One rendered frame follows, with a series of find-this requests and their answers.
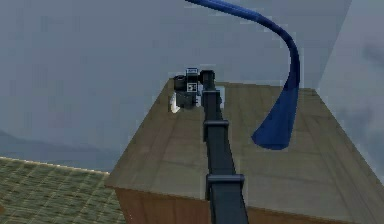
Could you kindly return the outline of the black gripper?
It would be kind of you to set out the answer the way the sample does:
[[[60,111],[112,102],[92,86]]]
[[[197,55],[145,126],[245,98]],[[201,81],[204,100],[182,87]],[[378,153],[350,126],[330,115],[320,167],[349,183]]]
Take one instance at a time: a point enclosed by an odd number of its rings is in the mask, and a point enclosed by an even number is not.
[[[177,75],[173,78],[176,105],[184,109],[196,106],[197,80],[190,76]]]

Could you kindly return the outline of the brown wooden cabinet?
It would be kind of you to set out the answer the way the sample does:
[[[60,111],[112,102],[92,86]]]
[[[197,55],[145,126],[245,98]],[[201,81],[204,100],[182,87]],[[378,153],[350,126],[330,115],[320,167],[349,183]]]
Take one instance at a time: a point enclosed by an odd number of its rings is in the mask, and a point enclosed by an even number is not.
[[[210,224],[203,110],[171,112],[172,87],[164,86],[105,182],[123,224]],[[228,83],[223,94],[250,224],[384,224],[384,186],[315,90],[299,93],[288,148],[252,142],[280,91]]]

